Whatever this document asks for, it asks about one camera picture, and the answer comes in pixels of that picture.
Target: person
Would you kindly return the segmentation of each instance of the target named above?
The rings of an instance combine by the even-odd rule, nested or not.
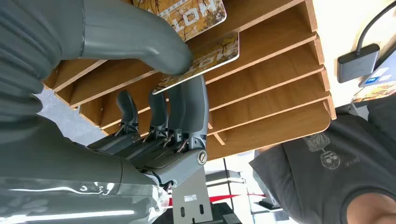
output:
[[[368,111],[368,121],[337,111],[324,132],[260,149],[250,162],[295,221],[396,223],[396,96]]]

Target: white sticker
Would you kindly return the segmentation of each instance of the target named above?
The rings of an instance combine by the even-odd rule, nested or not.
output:
[[[378,69],[371,77],[375,78],[375,77],[380,77],[382,76],[389,68],[382,68],[382,69]]]
[[[385,81],[385,80],[388,80],[390,77],[392,77],[392,75],[385,75],[385,76],[382,76],[381,78],[380,78],[380,80],[378,80],[379,82],[380,81]]]
[[[197,195],[184,196],[184,202],[192,202],[197,200]]]

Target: power adapter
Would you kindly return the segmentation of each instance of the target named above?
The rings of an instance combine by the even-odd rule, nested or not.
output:
[[[380,46],[373,43],[360,52],[353,51],[338,58],[337,79],[339,83],[373,73]]]

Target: light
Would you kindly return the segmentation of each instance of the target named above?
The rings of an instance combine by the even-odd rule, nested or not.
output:
[[[79,192],[74,189],[68,188],[68,187],[59,187],[59,188],[48,188],[48,189],[40,189],[40,190],[32,190],[32,189],[10,189],[12,191],[25,191],[25,192],[45,192],[45,191],[57,191],[57,190],[66,190],[66,191],[71,191],[73,193],[77,194],[82,194],[82,195],[99,195],[103,193],[103,191],[99,192]]]
[[[12,191],[25,191],[25,192],[46,192],[46,191],[66,190],[66,191],[71,191],[73,193],[82,194],[82,195],[99,195],[99,194],[102,194],[102,193],[103,193],[103,195],[108,195],[110,193],[110,191],[114,188],[114,186],[115,186],[114,183],[108,183],[107,186],[106,186],[106,189],[107,189],[106,193],[103,193],[104,192],[103,191],[103,187],[99,188],[99,192],[79,192],[79,191],[76,191],[76,190],[74,190],[72,188],[68,188],[68,187],[48,188],[48,189],[39,189],[39,190],[33,190],[33,189],[10,189],[10,190],[12,190]],[[80,190],[81,191],[87,191],[88,188],[85,185],[83,185],[80,188]]]
[[[29,221],[44,221],[44,220],[60,220],[60,219],[74,219],[74,218],[89,218],[89,217],[103,217],[103,216],[123,216],[133,215],[133,210],[120,211],[98,211],[98,212],[84,212],[61,215],[44,215],[44,216],[26,216],[16,215],[8,218],[0,217],[0,224],[18,224]]]

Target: wooden rack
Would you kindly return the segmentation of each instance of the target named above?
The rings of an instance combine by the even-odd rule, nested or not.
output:
[[[240,32],[240,57],[204,74],[210,159],[325,130],[336,115],[312,0],[223,2],[226,21],[187,42],[195,51]],[[139,132],[146,135],[149,91],[161,77],[135,59],[72,60],[62,61],[44,84],[106,134],[118,131],[115,99],[128,90],[139,111]]]

